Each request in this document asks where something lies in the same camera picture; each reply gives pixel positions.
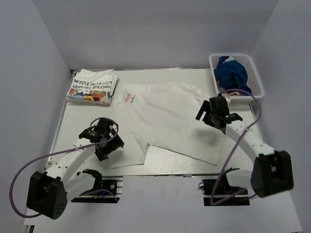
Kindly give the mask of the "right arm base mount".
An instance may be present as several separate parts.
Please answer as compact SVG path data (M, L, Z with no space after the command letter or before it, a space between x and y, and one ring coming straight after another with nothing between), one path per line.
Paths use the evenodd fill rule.
M198 188L203 191L204 206L212 206L210 200L215 182L216 179L203 179L198 184ZM242 190L242 188L229 186L225 182L220 181L217 185L213 202L217 202L221 199L224 199L240 190ZM225 200L224 202L219 203L216 206L249 206L249 205L250 201L248 191L244 190L243 192L235 195L233 198Z

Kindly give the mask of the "navy blue t-shirt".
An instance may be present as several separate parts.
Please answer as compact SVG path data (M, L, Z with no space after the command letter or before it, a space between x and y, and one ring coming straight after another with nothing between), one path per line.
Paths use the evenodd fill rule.
M224 90L240 89L252 94L247 85L248 74L245 67L232 56L221 56L214 69L215 80Z

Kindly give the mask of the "pink t-shirt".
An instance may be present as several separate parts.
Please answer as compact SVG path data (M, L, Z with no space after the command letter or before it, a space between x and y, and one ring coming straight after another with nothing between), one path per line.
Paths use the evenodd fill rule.
M222 88L220 86L220 83L219 81L216 81L216 84L217 84L217 87L219 89L220 92L223 92L225 95L228 95L228 96L231 96L231 97L238 97L238 96L243 96L243 94L241 94L240 92L238 91L227 91L226 89Z

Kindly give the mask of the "white Coca-Cola t-shirt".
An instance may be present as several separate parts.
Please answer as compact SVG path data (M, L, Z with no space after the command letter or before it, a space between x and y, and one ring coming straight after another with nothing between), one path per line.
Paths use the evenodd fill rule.
M109 155L110 168L144 164L149 146L216 166L222 135L195 119L208 98L187 83L123 85L112 101L112 118L124 147Z

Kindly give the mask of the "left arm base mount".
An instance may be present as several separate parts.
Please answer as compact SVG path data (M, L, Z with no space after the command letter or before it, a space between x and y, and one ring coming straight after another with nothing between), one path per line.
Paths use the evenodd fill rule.
M112 203L116 204L121 198L123 177L103 177L101 189L87 191L74 198L72 203Z

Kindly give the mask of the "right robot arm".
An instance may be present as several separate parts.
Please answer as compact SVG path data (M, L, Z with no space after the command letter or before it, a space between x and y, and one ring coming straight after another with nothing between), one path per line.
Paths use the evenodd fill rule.
M288 152L275 150L252 133L241 116L230 113L225 97L218 95L203 101L196 119L235 141L232 151L240 147L253 163L251 171L222 170L213 193L219 186L227 194L239 188L253 190L258 197L264 198L293 189L292 161Z

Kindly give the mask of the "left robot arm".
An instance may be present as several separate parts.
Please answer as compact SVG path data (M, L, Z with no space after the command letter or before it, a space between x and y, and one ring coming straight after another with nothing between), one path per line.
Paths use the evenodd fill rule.
M79 170L92 155L99 161L123 148L118 124L100 117L95 125L84 129L69 151L44 172L36 171L30 178L26 206L51 219L59 218L68 202L81 194L97 194L102 190L102 174L94 169Z

